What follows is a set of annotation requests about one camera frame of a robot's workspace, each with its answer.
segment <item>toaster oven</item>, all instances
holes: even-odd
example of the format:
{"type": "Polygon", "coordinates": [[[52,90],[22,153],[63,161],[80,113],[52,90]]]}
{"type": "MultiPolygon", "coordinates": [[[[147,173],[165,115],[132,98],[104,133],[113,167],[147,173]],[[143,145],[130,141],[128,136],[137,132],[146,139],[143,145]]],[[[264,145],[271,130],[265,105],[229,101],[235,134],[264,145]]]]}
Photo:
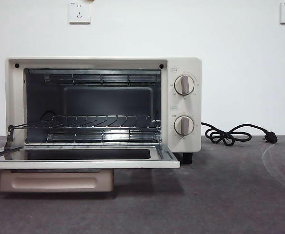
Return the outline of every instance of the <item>toaster oven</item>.
{"type": "Polygon", "coordinates": [[[10,58],[0,191],[111,191],[201,148],[198,58],[10,58]]]}

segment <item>gray countertop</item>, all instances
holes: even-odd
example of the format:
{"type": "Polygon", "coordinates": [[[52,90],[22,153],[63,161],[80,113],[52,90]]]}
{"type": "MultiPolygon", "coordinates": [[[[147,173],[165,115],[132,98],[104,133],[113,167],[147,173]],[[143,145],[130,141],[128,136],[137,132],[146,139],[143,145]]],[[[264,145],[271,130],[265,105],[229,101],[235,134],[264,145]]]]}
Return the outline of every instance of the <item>gray countertop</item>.
{"type": "Polygon", "coordinates": [[[0,234],[285,234],[285,136],[262,138],[203,138],[179,169],[115,170],[111,193],[0,193],[0,234]]]}

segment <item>temperature knob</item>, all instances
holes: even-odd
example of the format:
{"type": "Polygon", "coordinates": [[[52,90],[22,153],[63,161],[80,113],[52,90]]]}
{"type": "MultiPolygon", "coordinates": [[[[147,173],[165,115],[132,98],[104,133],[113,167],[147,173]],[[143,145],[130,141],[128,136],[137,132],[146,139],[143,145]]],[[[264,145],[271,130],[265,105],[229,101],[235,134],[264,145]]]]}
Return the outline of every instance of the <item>temperature knob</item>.
{"type": "Polygon", "coordinates": [[[174,88],[178,94],[188,95],[194,90],[195,82],[190,76],[182,75],[180,77],[177,77],[174,83],[174,88]]]}
{"type": "Polygon", "coordinates": [[[188,116],[180,116],[174,122],[175,131],[182,135],[189,135],[193,131],[193,120],[188,116]]]}

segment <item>oven door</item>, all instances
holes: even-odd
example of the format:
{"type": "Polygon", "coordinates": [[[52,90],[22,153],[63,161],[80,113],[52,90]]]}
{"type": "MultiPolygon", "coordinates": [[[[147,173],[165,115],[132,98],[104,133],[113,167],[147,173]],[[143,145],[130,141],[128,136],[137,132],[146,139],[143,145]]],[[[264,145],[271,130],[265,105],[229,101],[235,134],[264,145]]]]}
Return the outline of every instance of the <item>oven door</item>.
{"type": "Polygon", "coordinates": [[[0,148],[0,169],[179,168],[163,145],[24,146],[0,148]]]}

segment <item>power cord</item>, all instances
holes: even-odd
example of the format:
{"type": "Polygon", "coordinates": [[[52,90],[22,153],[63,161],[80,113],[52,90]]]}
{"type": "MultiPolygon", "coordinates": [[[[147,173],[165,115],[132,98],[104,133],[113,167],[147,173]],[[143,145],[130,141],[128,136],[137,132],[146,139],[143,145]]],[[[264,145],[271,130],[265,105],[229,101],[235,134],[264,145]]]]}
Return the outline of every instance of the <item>power cord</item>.
{"type": "Polygon", "coordinates": [[[209,129],[206,130],[205,136],[211,140],[211,142],[217,144],[221,140],[223,141],[224,145],[226,146],[233,146],[235,144],[235,141],[240,141],[240,142],[246,142],[250,141],[252,139],[252,135],[250,133],[246,132],[235,132],[238,128],[242,127],[252,127],[252,128],[257,128],[259,130],[262,130],[265,133],[265,139],[269,143],[276,143],[277,142],[277,137],[274,132],[269,132],[268,130],[261,128],[259,126],[253,125],[253,124],[241,124],[238,125],[237,127],[234,127],[228,132],[224,132],[220,129],[217,129],[211,124],[208,123],[201,123],[202,125],[208,126],[209,129]],[[234,135],[244,135],[247,136],[246,138],[236,138],[234,135]]]}

